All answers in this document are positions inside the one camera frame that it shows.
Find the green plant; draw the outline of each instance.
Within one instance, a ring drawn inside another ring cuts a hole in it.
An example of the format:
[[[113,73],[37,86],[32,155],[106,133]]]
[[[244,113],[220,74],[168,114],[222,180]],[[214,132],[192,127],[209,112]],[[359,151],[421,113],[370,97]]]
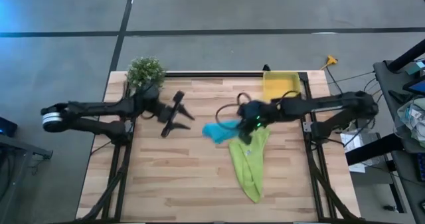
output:
[[[150,84],[162,87],[164,79],[165,69],[161,67],[156,58],[142,57],[131,61],[127,73],[130,87],[140,88]]]

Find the wooden table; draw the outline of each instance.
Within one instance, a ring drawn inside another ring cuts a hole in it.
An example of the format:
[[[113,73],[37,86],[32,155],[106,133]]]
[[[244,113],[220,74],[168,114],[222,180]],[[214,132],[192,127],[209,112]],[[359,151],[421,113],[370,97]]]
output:
[[[312,96],[328,96],[325,73],[307,73]],[[111,73],[105,101],[121,98],[125,74]],[[183,102],[196,120],[178,115],[175,120],[192,129],[173,130],[163,139],[164,124],[137,119],[122,221],[317,221],[299,120],[269,126],[272,132],[264,151],[264,190],[257,204],[246,197],[236,180],[228,144],[216,145],[202,136],[203,126],[215,122],[217,109],[235,103],[239,92],[261,99],[261,78],[168,78],[160,99],[172,104],[178,90],[185,92]],[[235,118],[235,111],[224,109],[220,117]],[[317,118],[325,120],[330,115],[320,113]],[[113,119],[102,117],[103,121]],[[107,141],[98,136],[93,148]],[[113,145],[106,146],[90,158],[77,217],[84,216],[106,188],[112,150]],[[343,147],[329,142],[324,152],[332,188],[350,211],[360,216]],[[323,190],[321,196],[326,209]]]

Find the concrete floor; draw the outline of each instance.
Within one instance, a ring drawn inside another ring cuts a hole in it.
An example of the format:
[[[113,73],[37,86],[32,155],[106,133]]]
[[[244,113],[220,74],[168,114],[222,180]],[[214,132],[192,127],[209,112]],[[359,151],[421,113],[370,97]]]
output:
[[[127,0],[0,0],[1,32],[118,31]],[[421,27],[423,0],[133,0],[127,30],[322,29]],[[327,55],[339,59],[336,79],[372,71],[396,58],[424,33],[292,34],[126,37],[117,70],[131,59],[156,56],[169,70],[319,69]],[[0,38],[0,116],[19,125],[17,137],[53,149],[50,162],[28,175],[14,223],[74,219],[93,135],[43,132],[39,111],[67,100],[101,101],[116,37]],[[340,83],[360,90],[373,75]],[[336,94],[335,86],[330,86]],[[375,86],[370,92],[379,89]],[[375,130],[391,133],[380,102]],[[382,211],[392,204],[387,186],[355,187],[362,217],[412,223],[411,214]]]

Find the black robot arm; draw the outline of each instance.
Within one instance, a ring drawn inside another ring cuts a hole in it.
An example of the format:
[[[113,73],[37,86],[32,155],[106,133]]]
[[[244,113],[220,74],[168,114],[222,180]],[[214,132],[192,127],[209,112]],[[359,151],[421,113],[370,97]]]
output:
[[[68,102],[58,103],[41,110],[42,124],[47,132],[78,130],[93,134],[105,134],[113,144],[128,142],[124,121],[135,118],[143,112],[152,113],[157,121],[166,123],[161,135],[166,137],[175,128],[190,129],[184,124],[173,122],[177,113],[192,120],[194,118],[181,104],[184,93],[178,91],[173,98],[175,105],[168,106],[159,101],[159,91],[154,87],[138,90],[133,96],[118,102]],[[119,116],[120,121],[110,123],[83,118],[85,116]]]
[[[267,104],[258,100],[241,104],[238,115],[242,118],[238,125],[239,137],[250,143],[250,133],[259,127],[274,122],[291,122],[310,112],[341,110],[324,122],[304,123],[303,129],[311,132],[315,142],[325,142],[331,132],[344,127],[357,118],[373,118],[378,113],[378,105],[370,94],[346,92],[335,96],[301,99],[301,96],[273,99]]]

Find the yellow container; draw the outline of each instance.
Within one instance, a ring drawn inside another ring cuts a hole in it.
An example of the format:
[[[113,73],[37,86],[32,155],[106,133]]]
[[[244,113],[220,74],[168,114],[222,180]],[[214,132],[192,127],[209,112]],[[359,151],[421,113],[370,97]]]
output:
[[[263,100],[270,101],[273,98],[280,98],[287,91],[301,92],[301,82],[297,72],[266,71],[263,74]],[[292,92],[286,97],[294,97],[297,94]]]

